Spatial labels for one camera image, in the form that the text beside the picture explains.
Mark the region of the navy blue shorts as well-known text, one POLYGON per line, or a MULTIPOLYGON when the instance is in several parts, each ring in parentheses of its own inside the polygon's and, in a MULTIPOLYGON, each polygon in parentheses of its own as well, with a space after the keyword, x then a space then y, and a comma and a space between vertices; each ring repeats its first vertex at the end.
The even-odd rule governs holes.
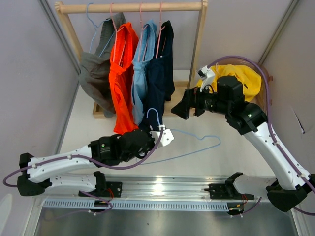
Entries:
POLYGON ((173 39, 173 27, 168 20, 161 24, 161 30, 153 47, 153 57, 146 67, 148 92, 144 101, 142 126, 154 131, 158 131, 158 126, 163 124, 165 102, 171 101, 171 96, 175 91, 173 39))

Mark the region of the yellow shorts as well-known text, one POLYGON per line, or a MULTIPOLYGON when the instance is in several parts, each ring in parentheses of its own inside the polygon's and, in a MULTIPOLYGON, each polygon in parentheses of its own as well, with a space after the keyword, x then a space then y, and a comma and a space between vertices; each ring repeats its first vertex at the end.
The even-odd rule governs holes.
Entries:
POLYGON ((217 79, 221 76, 235 76, 243 84, 243 94, 246 102, 251 102, 259 93, 262 78, 253 69, 246 65, 213 65, 210 69, 215 77, 211 83, 214 92, 217 92, 217 79))

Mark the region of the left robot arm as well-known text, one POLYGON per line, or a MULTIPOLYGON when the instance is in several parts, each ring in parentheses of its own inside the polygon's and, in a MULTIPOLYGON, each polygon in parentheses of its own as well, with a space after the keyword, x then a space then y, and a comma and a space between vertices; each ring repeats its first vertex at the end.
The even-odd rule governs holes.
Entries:
POLYGON ((74 151, 46 157, 35 157, 30 153, 20 155, 17 188, 21 196, 43 194, 53 186, 51 177, 67 172, 109 166, 115 169, 122 162, 133 158, 142 159, 155 146, 151 134, 134 129, 125 134, 101 137, 74 151))

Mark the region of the blue wire hanger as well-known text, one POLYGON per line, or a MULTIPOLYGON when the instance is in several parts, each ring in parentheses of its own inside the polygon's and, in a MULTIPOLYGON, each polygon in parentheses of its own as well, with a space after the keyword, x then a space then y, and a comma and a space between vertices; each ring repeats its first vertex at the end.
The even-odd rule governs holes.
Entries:
MULTIPOLYGON (((149 115, 149 112, 150 110, 154 110, 157 114, 157 122, 159 125, 162 125, 160 123, 160 119, 159 119, 159 113, 158 111, 155 109, 155 108, 150 108, 147 112, 147 117, 148 118, 148 115, 149 115)), ((160 160, 160 161, 153 161, 153 162, 148 162, 148 163, 144 163, 144 164, 141 164, 141 165, 149 165, 149 164, 155 164, 155 163, 161 163, 161 162, 165 162, 165 161, 170 161, 170 160, 174 160, 174 159, 177 159, 177 158, 181 158, 181 157, 185 157, 185 156, 189 156, 189 155, 192 155, 192 154, 196 154, 198 152, 202 152, 202 151, 205 151, 205 150, 208 150, 208 149, 212 149, 212 148, 215 148, 215 147, 218 147, 220 144, 221 144, 221 139, 219 136, 216 136, 216 135, 205 135, 203 136, 202 138, 199 138, 197 135, 193 134, 193 133, 189 133, 189 132, 186 132, 186 131, 183 131, 183 130, 178 130, 178 129, 171 129, 171 131, 176 131, 176 132, 180 132, 180 133, 183 133, 183 134, 186 134, 186 135, 190 135, 190 136, 193 136, 195 137, 196 139, 198 139, 199 141, 202 141, 203 139, 205 138, 216 138, 218 139, 219 143, 214 145, 214 146, 210 146, 210 147, 207 147, 207 148, 203 148, 203 149, 200 149, 200 150, 197 150, 197 151, 194 151, 194 152, 190 152, 190 153, 186 153, 186 154, 183 154, 183 155, 180 155, 180 156, 176 156, 176 157, 172 157, 172 158, 167 158, 167 159, 164 159, 164 160, 160 160)))

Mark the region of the pink hanger of navy shorts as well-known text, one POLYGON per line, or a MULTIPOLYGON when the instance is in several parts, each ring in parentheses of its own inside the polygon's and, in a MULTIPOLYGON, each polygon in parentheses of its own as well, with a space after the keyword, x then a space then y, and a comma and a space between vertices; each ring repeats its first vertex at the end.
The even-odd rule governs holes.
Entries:
POLYGON ((159 34, 158 34, 158 38, 157 38, 157 48, 156 48, 156 54, 155 54, 155 58, 158 58, 158 51, 159 51, 159 46, 160 46, 160 39, 161 39, 161 32, 164 29, 162 27, 162 9, 163 9, 163 2, 160 2, 160 9, 159 9, 159 34))

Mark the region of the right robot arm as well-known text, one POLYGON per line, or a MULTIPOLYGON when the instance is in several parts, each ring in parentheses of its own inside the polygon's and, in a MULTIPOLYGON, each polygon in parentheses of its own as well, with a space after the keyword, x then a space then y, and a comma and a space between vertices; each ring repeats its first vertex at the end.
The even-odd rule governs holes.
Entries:
POLYGON ((267 115, 254 103, 245 101, 243 84, 235 76, 217 79, 217 91, 209 93, 199 87, 185 90, 182 100, 171 109, 171 113, 183 118, 205 111, 223 114, 226 122, 244 136, 269 165, 274 178, 250 177, 237 172, 225 181, 225 194, 237 198, 250 194, 267 198, 282 212, 300 204, 315 189, 315 176, 303 168, 283 143, 276 138, 267 115))

